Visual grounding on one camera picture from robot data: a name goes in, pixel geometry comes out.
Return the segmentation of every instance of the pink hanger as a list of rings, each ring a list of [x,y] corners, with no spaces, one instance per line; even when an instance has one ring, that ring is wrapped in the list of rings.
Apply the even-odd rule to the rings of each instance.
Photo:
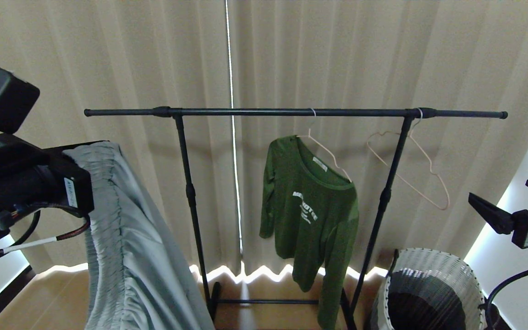
[[[436,208],[442,210],[442,211],[445,211],[446,209],[448,209],[449,205],[451,204],[450,200],[449,200],[449,192],[447,190],[447,187],[446,187],[446,184],[444,183],[444,180],[441,178],[440,175],[438,175],[438,173],[435,173],[433,172],[433,161],[431,161],[431,158],[429,157],[429,155],[427,155],[427,153],[425,152],[425,150],[423,150],[423,148],[419,145],[419,143],[415,140],[415,138],[413,137],[413,131],[415,130],[415,126],[419,125],[419,123],[421,122],[421,120],[423,119],[423,111],[421,110],[421,108],[418,108],[419,111],[421,112],[421,118],[419,118],[419,121],[417,121],[417,123],[415,123],[412,127],[411,127],[411,131],[409,132],[409,135],[408,137],[411,139],[411,141],[413,141],[417,147],[419,148],[419,150],[421,150],[421,152],[423,152],[423,155],[425,155],[425,157],[427,157],[427,160],[429,160],[429,173],[431,173],[431,175],[434,175],[436,176],[440,182],[441,182],[441,185],[444,187],[444,190],[445,190],[445,196],[447,197],[447,203],[445,206],[439,206],[438,204],[436,204],[434,201],[432,201],[429,197],[425,196],[425,194],[423,194],[422,192],[420,192],[419,190],[417,190],[415,187],[412,186],[412,184],[410,184],[408,181],[406,181],[402,176],[400,175],[396,175],[398,178],[400,178],[403,182],[405,182],[410,188],[412,188],[413,190],[415,190],[419,195],[421,195],[421,197],[423,197],[425,200],[427,200],[429,203],[433,204]],[[389,131],[387,130],[386,132],[384,133],[380,133],[380,132],[376,132],[374,134],[372,134],[371,136],[369,136],[368,140],[366,141],[366,146],[368,147],[368,149],[380,160],[384,163],[384,165],[390,167],[390,165],[388,165],[388,163],[386,163],[386,161],[384,161],[384,159],[382,159],[376,152],[374,149],[372,149],[372,147],[370,146],[369,142],[370,142],[370,139],[375,136],[376,134],[380,135],[380,136],[384,136],[385,134],[387,133],[390,133],[390,134],[396,134],[396,135],[400,135],[400,133],[397,133],[397,132],[392,132],[392,131]]]
[[[335,167],[337,167],[338,169],[342,170],[343,173],[346,175],[346,178],[348,180],[350,180],[350,182],[352,182],[352,180],[350,179],[350,176],[347,175],[347,172],[346,170],[342,169],[341,167],[339,167],[337,165],[337,160],[336,160],[336,157],[335,155],[333,155],[333,153],[331,151],[329,151],[328,148],[325,148],[325,146],[323,146],[319,141],[315,140],[312,136],[311,136],[311,127],[314,125],[315,123],[315,119],[317,119],[317,113],[315,112],[315,109],[311,108],[311,110],[313,111],[313,114],[315,115],[315,118],[313,119],[313,122],[311,123],[310,126],[308,126],[308,134],[307,135],[297,135],[297,138],[310,138],[311,140],[313,140],[316,144],[318,144],[319,146],[321,146],[321,148],[324,148],[325,151],[327,151],[331,157],[333,157],[333,163],[335,164]]]

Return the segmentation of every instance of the beige curtain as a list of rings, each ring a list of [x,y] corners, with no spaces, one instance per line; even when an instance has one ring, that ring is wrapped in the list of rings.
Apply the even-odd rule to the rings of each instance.
[[[40,88],[17,135],[41,148],[120,144],[190,264],[198,264],[172,119],[86,118],[83,109],[228,107],[226,7],[220,1],[0,0],[0,66]],[[229,117],[185,118],[208,270],[239,272]],[[13,227],[19,236],[28,226]],[[34,238],[80,225],[44,211]],[[26,249],[36,271],[84,263],[82,237]]]
[[[464,256],[484,225],[467,203],[468,192],[499,199],[528,148],[528,2],[251,1],[230,2],[229,16],[236,107],[509,112],[505,121],[436,118],[417,126],[414,136],[444,178],[451,207],[435,209],[396,179],[375,249],[376,256],[403,247]],[[264,160],[272,140],[306,134],[309,123],[310,117],[236,118],[248,274],[263,264],[278,272],[287,262],[276,256],[273,239],[258,236]],[[388,173],[365,142],[401,123],[325,117],[313,126],[313,135],[356,184],[361,214],[351,266],[357,270]],[[390,160],[396,136],[372,144]],[[438,180],[411,142],[399,173],[445,204]],[[385,259],[379,259],[383,267]]]

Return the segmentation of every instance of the wooden floor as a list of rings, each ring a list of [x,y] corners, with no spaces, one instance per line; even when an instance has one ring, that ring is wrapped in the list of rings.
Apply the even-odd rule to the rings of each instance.
[[[375,275],[364,283],[354,315],[359,330],[369,313],[382,278]],[[253,282],[235,284],[223,274],[214,279],[222,286],[222,298],[316,299],[322,277],[317,276],[311,291],[304,293],[290,274],[280,282],[260,276]],[[344,288],[348,296],[356,281],[348,276]],[[74,330],[84,328],[88,309],[88,271],[49,271],[39,274],[0,314],[0,330]],[[220,304],[215,326],[218,329],[319,329],[316,305],[237,305]],[[336,329],[345,329],[340,312]]]

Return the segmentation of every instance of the clothing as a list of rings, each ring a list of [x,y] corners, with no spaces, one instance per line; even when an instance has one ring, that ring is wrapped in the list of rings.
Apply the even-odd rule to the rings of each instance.
[[[187,261],[119,146],[64,152],[93,186],[86,329],[214,330]]]
[[[325,262],[317,321],[333,329],[358,232],[354,184],[317,159],[299,138],[287,136],[268,148],[262,203],[260,236],[274,233],[276,253],[295,258],[293,279],[301,290],[311,289]]]

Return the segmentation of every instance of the long-sleeve shirt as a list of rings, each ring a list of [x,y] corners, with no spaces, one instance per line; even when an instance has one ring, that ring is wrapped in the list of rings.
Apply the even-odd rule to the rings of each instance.
[[[276,253],[294,258],[293,279],[311,289],[325,262],[317,322],[335,327],[341,287],[358,232],[354,184],[327,167],[296,136],[268,148],[260,236],[274,233]]]

